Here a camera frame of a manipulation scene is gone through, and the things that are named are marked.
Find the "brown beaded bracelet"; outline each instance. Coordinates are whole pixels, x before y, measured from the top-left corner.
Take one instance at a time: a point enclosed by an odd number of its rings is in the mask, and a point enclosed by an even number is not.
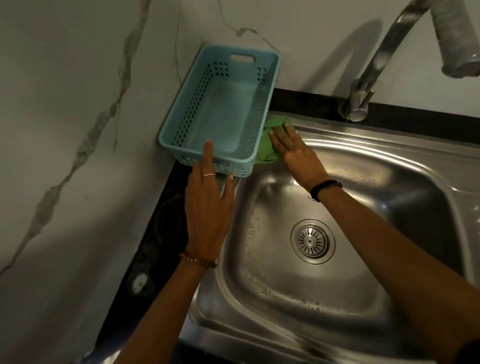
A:
[[[210,262],[208,260],[204,260],[204,259],[197,258],[195,256],[191,256],[187,252],[180,253],[179,256],[182,257],[182,258],[185,258],[185,260],[187,262],[196,263],[196,264],[199,264],[199,265],[201,265],[203,267],[207,267],[207,268],[216,268],[216,263],[215,262]]]

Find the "marble wall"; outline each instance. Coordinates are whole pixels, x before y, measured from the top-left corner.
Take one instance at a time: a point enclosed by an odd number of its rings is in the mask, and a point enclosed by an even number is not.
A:
[[[159,128],[202,40],[189,0],[0,12],[0,363],[93,348],[173,158]]]
[[[205,42],[278,50],[276,87],[346,96],[408,1],[194,0],[194,5]],[[480,1],[465,3],[480,35]],[[480,79],[448,78],[441,66],[426,14],[380,76],[372,101],[480,117]]]

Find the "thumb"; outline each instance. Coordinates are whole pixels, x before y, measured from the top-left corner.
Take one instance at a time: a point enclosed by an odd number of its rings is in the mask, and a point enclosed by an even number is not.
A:
[[[225,182],[225,188],[223,190],[222,200],[224,204],[227,205],[229,211],[233,210],[233,196],[235,193],[235,186],[233,185],[233,175],[229,175],[227,177],[227,181]]]

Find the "faucet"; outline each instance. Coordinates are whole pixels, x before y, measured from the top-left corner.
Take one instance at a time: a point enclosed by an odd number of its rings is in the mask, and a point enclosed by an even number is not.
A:
[[[442,54],[442,72],[453,78],[480,76],[480,45],[463,0],[412,0],[402,10],[383,38],[350,95],[338,112],[350,121],[362,121],[378,76],[415,23],[430,10]]]

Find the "blue plastic basket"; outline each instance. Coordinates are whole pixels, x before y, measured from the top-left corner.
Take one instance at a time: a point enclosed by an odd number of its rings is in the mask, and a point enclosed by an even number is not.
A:
[[[273,52],[204,46],[158,137],[187,166],[214,144],[219,173],[250,175],[278,73]]]

